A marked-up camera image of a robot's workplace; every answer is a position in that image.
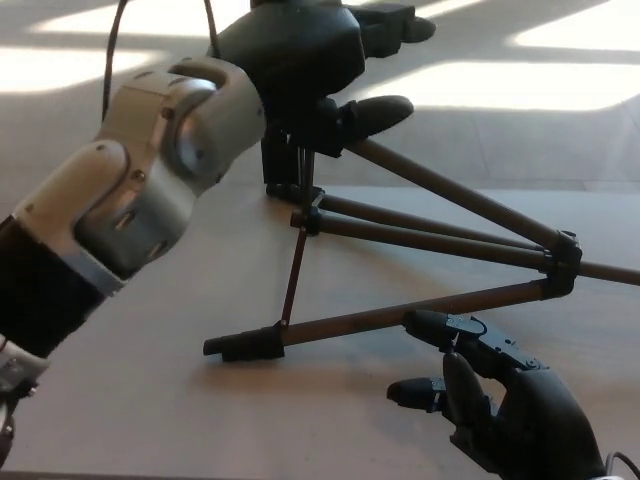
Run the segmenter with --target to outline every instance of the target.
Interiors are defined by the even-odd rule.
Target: white table surface
[[[342,195],[501,232],[416,189]],[[584,259],[640,268],[640,196],[488,192],[579,234]],[[246,479],[484,479],[439,416],[386,400],[389,384],[439,375],[434,348],[401,328],[224,365],[202,343],[280,315],[296,232],[261,189],[220,186],[179,245],[57,350],[16,415],[6,468]],[[538,277],[533,271],[322,234],[310,240],[294,321]],[[640,289],[580,279],[563,299],[481,318],[551,365],[592,421],[603,454],[640,459]]]

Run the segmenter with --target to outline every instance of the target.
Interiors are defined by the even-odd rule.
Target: tripod leg tip
[[[284,357],[284,344],[280,328],[274,326],[209,339],[204,342],[202,353],[222,355],[223,362],[273,360]]]

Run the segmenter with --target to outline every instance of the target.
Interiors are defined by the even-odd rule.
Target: tripod mount
[[[562,297],[573,291],[578,276],[640,285],[638,271],[583,261],[574,233],[544,225],[374,141],[372,136],[413,113],[406,98],[371,98],[343,106],[328,98],[364,72],[369,56],[395,53],[403,42],[424,41],[434,31],[435,25],[415,18],[413,7],[373,4],[358,10],[335,1],[266,0],[256,2],[249,14],[220,34],[222,57],[249,74],[265,104],[264,182],[268,195],[296,207],[291,226],[298,229],[298,238],[281,318],[262,329],[207,340],[205,355],[221,354],[224,361],[279,358],[290,345],[399,326],[416,310],[462,314]],[[524,240],[330,195],[314,185],[316,154],[338,158],[344,150]],[[290,324],[305,245],[321,233],[517,266],[542,275],[516,285]]]

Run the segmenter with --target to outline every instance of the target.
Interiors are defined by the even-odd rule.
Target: black cable
[[[605,462],[605,468],[607,469],[607,475],[613,474],[613,461],[618,458],[620,459],[629,469],[633,472],[638,480],[640,480],[640,469],[636,467],[635,463],[631,461],[629,457],[627,457],[624,453],[620,452],[612,452],[607,455],[607,460]]]
[[[109,43],[107,44],[107,61],[104,69],[104,84],[102,87],[102,121],[107,115],[109,109],[109,97],[111,96],[111,77],[113,76],[113,55],[116,51],[116,42],[118,41],[118,30],[120,29],[120,20],[129,0],[120,0],[116,16],[113,19],[111,33],[109,33]]]
[[[211,8],[211,0],[204,0],[204,8],[207,10],[207,22],[209,23],[209,40],[211,41],[211,51],[213,58],[222,58],[220,53],[220,42],[218,41],[218,31],[216,30],[216,21],[213,18],[213,8]]]
[[[102,121],[107,115],[109,110],[109,99],[111,97],[111,79],[113,77],[113,56],[116,51],[116,42],[118,41],[118,31],[120,30],[120,20],[122,20],[122,14],[127,6],[129,0],[120,0],[118,2],[118,9],[113,19],[113,25],[111,26],[111,32],[109,33],[109,42],[107,44],[107,61],[104,69],[104,84],[102,88]],[[216,21],[213,17],[213,8],[211,7],[211,0],[204,0],[204,7],[207,11],[207,23],[209,24],[209,40],[211,42],[211,50],[214,58],[221,58],[220,56],[220,42],[218,41],[218,32],[216,30]]]

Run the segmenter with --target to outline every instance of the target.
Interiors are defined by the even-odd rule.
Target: tripod
[[[403,97],[381,97],[337,107],[323,96],[307,108],[293,113],[288,110],[286,114],[282,111],[278,110],[277,121],[270,122],[262,142],[267,193],[299,207],[291,216],[291,226],[298,229],[298,239],[282,316],[272,326],[207,340],[203,347],[205,355],[221,354],[224,361],[279,358],[284,356],[286,346],[398,326],[407,314],[417,310],[461,314],[562,297],[572,292],[578,276],[640,286],[640,271],[583,262],[575,234],[533,220],[372,140],[370,137],[394,127],[413,113],[413,106]],[[344,149],[528,242],[327,194],[314,186],[315,155],[339,157]],[[320,233],[517,266],[536,270],[544,277],[291,324],[306,242]]]

